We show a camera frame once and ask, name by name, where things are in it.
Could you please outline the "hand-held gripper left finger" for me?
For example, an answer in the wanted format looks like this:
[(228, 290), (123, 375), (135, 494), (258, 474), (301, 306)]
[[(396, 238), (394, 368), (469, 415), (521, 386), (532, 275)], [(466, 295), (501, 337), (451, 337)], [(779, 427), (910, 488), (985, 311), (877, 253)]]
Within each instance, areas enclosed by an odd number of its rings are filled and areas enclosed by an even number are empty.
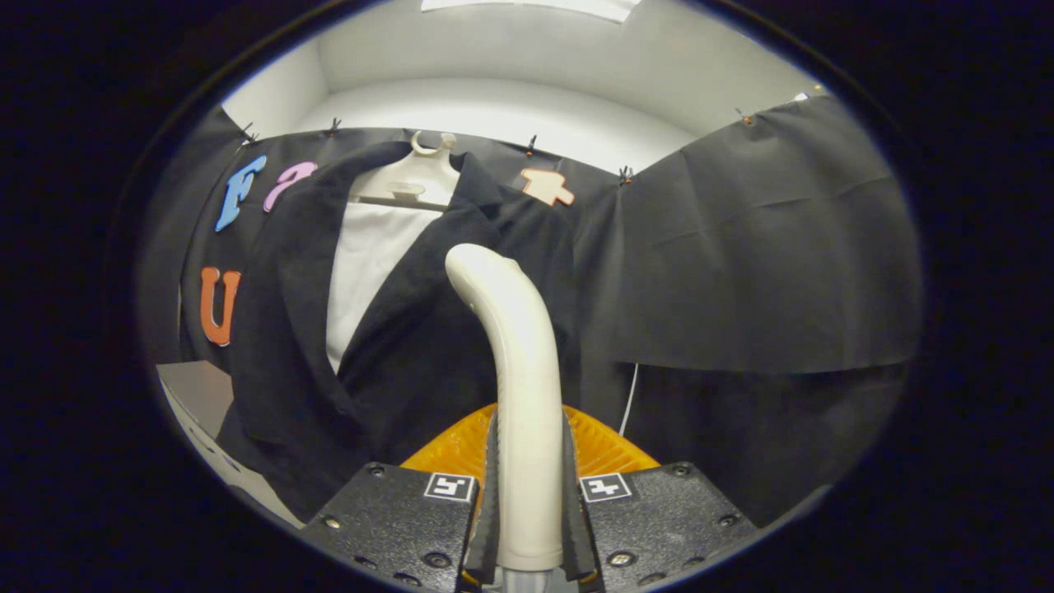
[(363, 464), (300, 536), (343, 566), (396, 586), (481, 592), (484, 582), (464, 560), (483, 505), (496, 409), (468, 414), (402, 464)]

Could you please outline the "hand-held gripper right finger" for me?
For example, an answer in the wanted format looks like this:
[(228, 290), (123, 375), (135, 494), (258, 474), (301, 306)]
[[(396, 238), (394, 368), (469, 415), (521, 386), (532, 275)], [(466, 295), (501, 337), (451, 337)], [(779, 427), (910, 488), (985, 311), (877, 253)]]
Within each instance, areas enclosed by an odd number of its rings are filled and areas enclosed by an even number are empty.
[(564, 409), (575, 462), (575, 592), (637, 592), (708, 569), (757, 526), (695, 464), (661, 464), (613, 429)]

